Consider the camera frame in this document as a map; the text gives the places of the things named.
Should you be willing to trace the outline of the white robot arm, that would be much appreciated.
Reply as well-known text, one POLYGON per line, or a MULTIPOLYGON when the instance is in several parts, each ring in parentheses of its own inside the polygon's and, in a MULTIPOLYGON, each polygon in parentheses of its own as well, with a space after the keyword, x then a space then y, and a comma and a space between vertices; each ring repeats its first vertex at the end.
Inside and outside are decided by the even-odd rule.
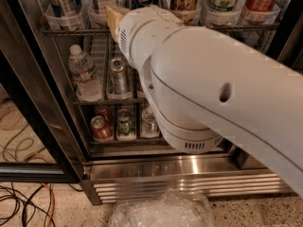
POLYGON ((223 137, 303 196, 303 76, 157 6, 107 7, 114 40, 139 80, 166 141, 210 151, 223 137))

